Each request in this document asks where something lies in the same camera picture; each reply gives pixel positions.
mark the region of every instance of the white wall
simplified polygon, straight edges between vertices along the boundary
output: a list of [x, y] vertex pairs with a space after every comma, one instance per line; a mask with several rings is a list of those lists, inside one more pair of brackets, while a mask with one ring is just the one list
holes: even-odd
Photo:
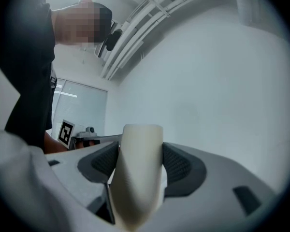
[[234, 159], [282, 190], [290, 169], [290, 45], [239, 24], [236, 8], [178, 23], [119, 91], [120, 127], [162, 125], [165, 142]]
[[56, 45], [53, 65], [58, 78], [106, 90], [105, 135], [122, 133], [122, 127], [118, 127], [116, 116], [118, 86], [100, 78], [101, 59], [91, 53], [84, 53], [79, 48]]

